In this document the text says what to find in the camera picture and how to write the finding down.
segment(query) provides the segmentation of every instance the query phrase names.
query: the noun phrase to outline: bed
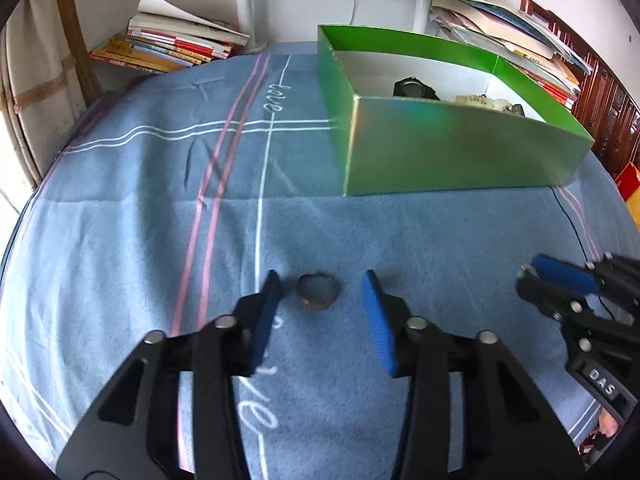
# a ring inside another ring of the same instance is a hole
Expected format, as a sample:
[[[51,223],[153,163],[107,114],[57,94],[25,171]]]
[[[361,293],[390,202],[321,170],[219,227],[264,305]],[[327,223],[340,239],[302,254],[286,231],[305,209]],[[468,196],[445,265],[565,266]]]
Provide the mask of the bed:
[[[359,295],[367,269],[443,330],[494,330],[574,442],[589,433],[599,406],[565,373],[558,325],[514,280],[537,253],[640,257],[596,158],[553,189],[343,197],[330,127],[315,44],[284,44],[147,79],[72,140],[2,266],[0,400],[47,465],[145,333],[198,330],[269,269],[287,290],[328,272],[340,296],[318,312],[287,294],[265,362],[236,383],[252,478],[389,476],[408,383],[376,360]],[[189,384],[186,374],[185,468]],[[451,448],[454,467],[459,435]]]

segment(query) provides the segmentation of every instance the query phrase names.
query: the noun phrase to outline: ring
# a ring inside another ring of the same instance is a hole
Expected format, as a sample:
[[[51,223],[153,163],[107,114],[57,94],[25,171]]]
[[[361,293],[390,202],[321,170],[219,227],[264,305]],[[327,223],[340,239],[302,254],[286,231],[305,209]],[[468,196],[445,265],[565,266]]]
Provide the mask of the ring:
[[[322,280],[322,288],[326,290],[312,291],[309,285]],[[326,272],[318,271],[315,274],[303,274],[298,278],[296,283],[296,295],[304,306],[308,306],[314,310],[324,310],[328,308],[340,295],[340,285],[332,275]]]

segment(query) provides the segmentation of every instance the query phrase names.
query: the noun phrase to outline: white stripe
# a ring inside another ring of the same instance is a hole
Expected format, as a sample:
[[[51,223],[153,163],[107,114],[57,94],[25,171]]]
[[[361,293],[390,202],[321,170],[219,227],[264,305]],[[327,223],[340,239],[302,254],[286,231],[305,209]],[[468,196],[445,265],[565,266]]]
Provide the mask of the white stripe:
[[[582,416],[577,420],[577,422],[572,425],[571,429],[569,431],[567,431],[567,433],[571,434],[571,432],[573,430],[575,430],[575,428],[578,426],[578,424],[580,424],[582,422],[582,420],[584,419],[584,417],[587,415],[587,413],[589,413],[589,410],[591,409],[591,407],[595,404],[596,399],[593,399],[591,401],[591,404],[589,406],[587,406],[587,409],[584,410],[584,413],[582,414]]]
[[[257,121],[249,121],[248,123],[245,124],[259,124],[259,123],[269,123],[270,121],[268,121],[267,119],[260,119]],[[283,120],[283,121],[275,121],[276,124],[279,123],[293,123],[293,124],[305,124],[305,123],[328,123],[329,119],[300,119],[300,120]],[[187,132],[189,130],[193,130],[194,128],[200,128],[201,126],[213,126],[214,124],[224,124],[225,121],[212,121],[210,123],[200,123],[200,124],[194,124],[193,126],[187,126],[186,128],[181,128],[179,130],[165,130],[163,128],[159,128],[157,126],[152,126],[151,124],[141,124],[140,126],[136,126],[135,128],[133,128],[132,130],[129,130],[126,134],[119,136],[119,137],[108,137],[106,139],[97,139],[97,140],[89,140],[88,142],[83,142],[82,144],[76,144],[75,146],[70,146],[68,149],[69,150],[75,150],[76,148],[84,148],[85,146],[91,146],[92,144],[97,144],[99,142],[111,142],[111,141],[118,141],[118,140],[122,140],[122,139],[126,139],[127,136],[129,136],[130,134],[138,131],[138,130],[151,130],[153,132],[159,132],[162,134],[181,134],[183,132]],[[229,124],[239,124],[238,121],[229,121]]]
[[[284,74],[289,67],[291,56],[287,57],[287,63],[280,74],[280,83],[284,80]],[[260,175],[260,191],[258,193],[258,219],[255,225],[255,259],[254,259],[254,287],[256,292],[260,292],[260,233],[262,232],[262,200],[264,199],[264,184],[267,180],[267,165],[269,163],[269,152],[271,150],[271,137],[273,137],[273,125],[275,123],[276,113],[271,113],[271,122],[267,133],[267,143],[264,147],[264,160],[262,162],[262,174]]]
[[[51,423],[53,428],[60,434],[60,436],[62,436],[62,438],[64,438],[65,441],[67,441],[69,439],[69,436],[71,436],[71,431],[69,431],[68,428],[66,428],[66,433],[65,433],[65,430],[63,428],[61,428],[49,415],[47,415],[47,413],[36,402],[35,398],[33,397],[33,393],[35,392],[35,388],[33,387],[33,385],[29,381],[25,381],[25,379],[22,377],[22,374],[20,373],[20,371],[18,370],[18,368],[15,366],[14,362],[12,361],[13,357],[9,354],[8,349],[7,349],[7,357],[8,357],[7,360],[9,361],[9,364],[14,369],[15,373],[18,375],[18,378],[20,379],[20,382],[24,385],[24,387],[27,389],[27,391],[29,393],[31,393],[31,397],[34,400],[33,406],[42,414],[42,416],[44,416],[44,418],[46,418]]]
[[[595,412],[591,413],[591,416],[587,419],[587,422],[584,423],[584,426],[582,427],[582,429],[578,432],[578,434],[575,436],[575,438],[573,439],[573,442],[575,442],[576,440],[578,440],[578,438],[580,438],[582,432],[585,430],[585,428],[589,425],[589,423],[591,422],[591,419],[593,418],[593,415],[596,415],[598,413],[598,411],[600,410],[600,407],[598,407],[596,409]]]
[[[330,129],[331,128],[329,126],[315,126],[315,127],[310,126],[308,128],[272,128],[271,131],[273,132],[324,132]],[[230,132],[234,132],[235,130],[236,130],[235,128],[229,128]],[[270,130],[269,128],[253,128],[251,130],[243,130],[242,132],[244,134],[250,134],[254,132],[268,132],[269,130]],[[123,140],[122,142],[119,142],[117,144],[94,144],[93,146],[89,146],[81,150],[75,150],[75,149],[68,150],[65,152],[65,154],[73,155],[74,153],[88,152],[89,150],[93,150],[95,148],[119,148],[121,146],[124,146],[125,144],[128,144],[129,142],[131,142],[133,139],[135,139],[137,136],[140,136],[140,135],[149,135],[152,137],[157,137],[158,139],[161,139],[161,140],[174,141],[174,140],[183,140],[183,139],[188,139],[189,137],[196,137],[204,134],[211,134],[211,133],[216,133],[221,131],[222,131],[222,128],[214,128],[212,130],[202,130],[200,132],[192,132],[190,134],[186,134],[180,137],[167,137],[161,134],[157,134],[155,132],[148,132],[143,130],[143,131],[136,132],[135,134],[130,136],[129,139]]]
[[[246,417],[244,416],[244,408],[247,406],[252,410],[254,417],[269,430],[275,430],[278,427],[278,419],[273,415],[273,413],[271,413],[271,410],[257,402],[252,400],[242,400],[238,403],[238,415],[240,420],[242,420],[242,422],[258,437],[258,453],[260,454],[260,470],[262,471],[262,478],[263,480],[269,480],[269,468],[267,466],[266,453],[264,450],[264,435],[260,430],[258,430],[258,428],[246,420]],[[262,414],[266,414],[269,417],[269,420],[260,418],[256,413],[256,408],[260,408]]]
[[[247,388],[249,388],[256,397],[258,397],[258,399],[260,399],[262,402],[269,402],[269,397],[267,397],[264,393],[262,393],[260,390],[258,390],[258,388],[256,388],[255,386],[253,386],[250,382],[249,379],[247,379],[246,377],[240,377],[240,382],[242,384],[244,384],[244,386],[246,386]]]
[[[27,384],[25,384],[26,388],[28,390],[30,389],[36,395],[36,397],[38,397],[40,399],[40,401],[44,404],[44,407],[47,408],[50,411],[51,415],[58,421],[58,423],[60,424],[60,427],[63,430],[65,430],[66,432],[68,432],[69,434],[71,434],[72,431],[69,429],[68,425],[66,425],[62,421],[62,418],[60,418],[60,416],[56,413],[56,410],[54,410],[50,406],[50,404],[38,393],[38,391],[36,390],[35,386],[33,386],[31,381],[29,380],[29,375],[28,375],[28,372],[27,372],[27,368],[20,362],[20,359],[18,359],[18,357],[15,354],[13,354],[13,352],[11,350],[9,350],[8,346],[5,346],[4,348],[6,349],[7,356],[10,357],[11,359],[13,359],[15,364],[20,368],[21,373],[22,373],[22,375],[24,377],[24,380],[27,382]]]

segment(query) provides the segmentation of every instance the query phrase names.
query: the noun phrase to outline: yellow book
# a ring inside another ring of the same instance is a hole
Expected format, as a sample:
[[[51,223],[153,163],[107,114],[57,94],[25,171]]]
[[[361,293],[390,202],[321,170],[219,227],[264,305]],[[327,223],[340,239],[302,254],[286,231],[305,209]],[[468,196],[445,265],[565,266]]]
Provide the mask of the yellow book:
[[[147,43],[145,41],[142,41],[140,38],[133,38],[131,36],[126,36],[124,32],[116,34],[111,39],[112,40],[117,40],[117,41],[124,41],[126,43],[132,44],[133,46],[142,48],[143,50],[153,50],[154,52],[159,52],[161,56],[163,54],[165,54],[165,55],[171,56],[171,57],[173,57],[175,59],[181,59],[183,61],[191,63],[192,65],[200,65],[202,63],[201,59],[196,59],[195,57],[187,56],[186,54],[181,54],[180,52],[175,52],[175,51],[170,50],[170,49],[168,49],[168,48],[166,48],[164,46],[159,46],[159,45],[154,44],[154,43]]]
[[[133,63],[127,63],[125,61],[118,61],[116,59],[110,59],[108,57],[96,56],[95,54],[90,54],[91,59],[95,59],[96,61],[109,63],[110,65],[115,66],[125,66],[127,68],[133,68],[135,70],[142,70],[143,72],[149,72],[151,74],[164,74],[165,72],[160,72],[159,70],[154,70],[152,68],[147,68],[146,66],[135,65]]]
[[[178,54],[183,54],[184,56],[193,57],[201,61],[202,63],[208,63],[213,59],[210,56],[205,56],[204,54],[198,54],[197,52],[192,52],[191,50],[187,50],[186,48],[180,48],[179,46],[166,45],[166,47],[169,50],[173,50],[174,52],[177,52]]]
[[[139,64],[144,63],[142,66],[155,68],[156,70],[164,69],[165,72],[172,72],[173,70],[185,68],[183,63],[172,61],[162,56],[156,56],[156,54],[145,52],[144,50],[139,50],[126,41],[111,39],[108,41],[105,51],[110,54],[117,54],[118,56],[126,56],[131,59],[135,59],[140,62]]]
[[[123,56],[122,54],[115,54],[113,52],[107,51],[107,43],[103,43],[101,46],[94,48],[91,51],[92,57],[102,58],[102,59],[112,59],[115,61],[119,61],[122,63],[127,63],[127,65],[136,65],[144,68],[148,68],[151,70],[155,70],[156,72],[170,72],[165,66],[149,63],[147,61],[142,61],[139,59],[135,59],[129,56]]]

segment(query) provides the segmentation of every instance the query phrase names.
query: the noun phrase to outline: metal ring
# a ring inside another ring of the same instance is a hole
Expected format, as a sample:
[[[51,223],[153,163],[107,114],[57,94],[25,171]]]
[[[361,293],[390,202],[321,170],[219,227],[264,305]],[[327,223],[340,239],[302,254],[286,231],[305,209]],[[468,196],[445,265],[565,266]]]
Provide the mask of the metal ring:
[[[331,295],[326,301],[321,301],[317,298],[309,298],[308,292],[305,293],[304,291],[303,285],[305,282],[316,280],[318,278],[324,280],[332,290]],[[315,310],[324,310],[328,308],[340,295],[340,284],[338,283],[338,280],[336,280],[332,275],[319,270],[315,274],[303,274],[298,278],[298,281],[296,282],[296,295],[304,306],[308,306],[309,308]]]

